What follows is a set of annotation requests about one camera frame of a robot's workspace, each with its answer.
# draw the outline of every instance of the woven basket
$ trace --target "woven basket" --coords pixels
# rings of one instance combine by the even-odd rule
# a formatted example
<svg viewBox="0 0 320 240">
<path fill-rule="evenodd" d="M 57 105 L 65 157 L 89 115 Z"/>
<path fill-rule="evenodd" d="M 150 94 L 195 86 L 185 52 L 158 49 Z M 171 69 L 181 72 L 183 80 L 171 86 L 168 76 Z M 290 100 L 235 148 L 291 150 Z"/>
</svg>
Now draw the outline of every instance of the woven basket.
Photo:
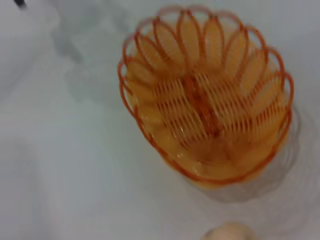
<svg viewBox="0 0 320 240">
<path fill-rule="evenodd" d="M 199 186 L 252 179 L 287 139 L 293 79 L 259 31 L 230 12 L 161 9 L 124 42 L 118 76 L 144 137 Z"/>
</svg>

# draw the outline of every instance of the orange plastic basket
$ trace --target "orange plastic basket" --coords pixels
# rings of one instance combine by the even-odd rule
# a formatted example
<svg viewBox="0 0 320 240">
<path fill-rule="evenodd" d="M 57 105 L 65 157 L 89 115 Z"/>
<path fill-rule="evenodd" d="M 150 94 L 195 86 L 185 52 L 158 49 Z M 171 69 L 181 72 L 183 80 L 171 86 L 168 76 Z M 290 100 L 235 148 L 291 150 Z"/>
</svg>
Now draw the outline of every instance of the orange plastic basket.
<svg viewBox="0 0 320 240">
<path fill-rule="evenodd" d="M 252 179 L 287 139 L 293 79 L 259 31 L 230 12 L 161 9 L 124 42 L 118 76 L 144 137 L 202 187 Z"/>
</svg>

